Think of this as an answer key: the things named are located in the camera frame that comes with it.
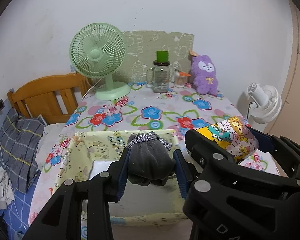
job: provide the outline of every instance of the cartoon-printed cup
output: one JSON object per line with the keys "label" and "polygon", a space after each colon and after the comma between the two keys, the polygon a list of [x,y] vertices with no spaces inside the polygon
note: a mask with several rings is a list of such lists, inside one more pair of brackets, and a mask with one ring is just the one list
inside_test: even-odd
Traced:
{"label": "cartoon-printed cup", "polygon": [[238,116],[203,127],[197,130],[222,149],[231,153],[236,163],[255,152],[259,147],[258,140]]}

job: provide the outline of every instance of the green desk fan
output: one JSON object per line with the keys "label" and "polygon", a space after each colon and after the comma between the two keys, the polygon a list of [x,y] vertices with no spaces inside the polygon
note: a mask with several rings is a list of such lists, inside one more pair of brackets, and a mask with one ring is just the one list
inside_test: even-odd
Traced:
{"label": "green desk fan", "polygon": [[97,88],[100,100],[114,100],[127,95],[130,87],[114,82],[112,74],[126,56],[126,44],[121,31],[107,23],[93,23],[81,29],[72,39],[70,59],[76,70],[88,78],[105,78]]}

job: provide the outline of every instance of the blue gripper pad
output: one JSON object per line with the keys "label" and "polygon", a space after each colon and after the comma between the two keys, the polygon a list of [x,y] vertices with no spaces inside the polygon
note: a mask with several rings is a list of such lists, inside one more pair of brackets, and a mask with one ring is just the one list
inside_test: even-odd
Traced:
{"label": "blue gripper pad", "polygon": [[127,156],[124,160],[122,170],[119,175],[118,179],[118,190],[117,190],[117,198],[120,200],[120,198],[124,194],[124,189],[126,188],[127,180],[128,180],[128,163],[129,163],[129,157],[130,157],[130,149],[127,153]]}
{"label": "blue gripper pad", "polygon": [[180,150],[175,150],[173,152],[172,158],[176,160],[176,177],[179,185],[179,190],[181,193],[181,197],[186,199],[186,196],[189,191],[189,180],[187,178],[187,164]]}

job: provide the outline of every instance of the beige door frame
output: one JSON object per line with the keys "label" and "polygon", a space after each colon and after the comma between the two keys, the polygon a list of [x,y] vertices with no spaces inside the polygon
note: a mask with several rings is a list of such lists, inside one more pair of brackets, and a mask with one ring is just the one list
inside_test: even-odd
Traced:
{"label": "beige door frame", "polygon": [[[282,98],[282,108],[284,104],[286,104],[286,100],[291,88],[291,84],[293,81],[293,77],[296,71],[296,66],[298,62],[298,54],[299,54],[299,19],[298,19],[298,8],[296,5],[292,2],[292,0],[289,0],[290,3],[290,8],[291,8],[291,14],[292,14],[292,31],[293,31],[293,38],[292,38],[292,54],[291,54],[291,61],[290,61],[290,66],[288,70],[288,75],[286,82],[284,84],[282,93],[281,93],[281,98]],[[275,122],[277,119],[274,119],[273,121],[269,122],[264,129],[264,133],[268,133],[272,127],[274,126]]]}

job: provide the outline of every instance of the wooden headboard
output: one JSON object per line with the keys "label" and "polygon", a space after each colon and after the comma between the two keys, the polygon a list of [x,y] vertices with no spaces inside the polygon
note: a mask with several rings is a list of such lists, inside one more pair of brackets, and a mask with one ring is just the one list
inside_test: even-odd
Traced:
{"label": "wooden headboard", "polygon": [[[78,107],[74,88],[79,87],[81,95],[88,90],[86,78],[80,74],[55,75],[38,78],[20,87],[16,92],[7,93],[11,106],[25,117],[43,118],[49,123],[67,122]],[[63,114],[56,98],[60,92],[68,114]]]}

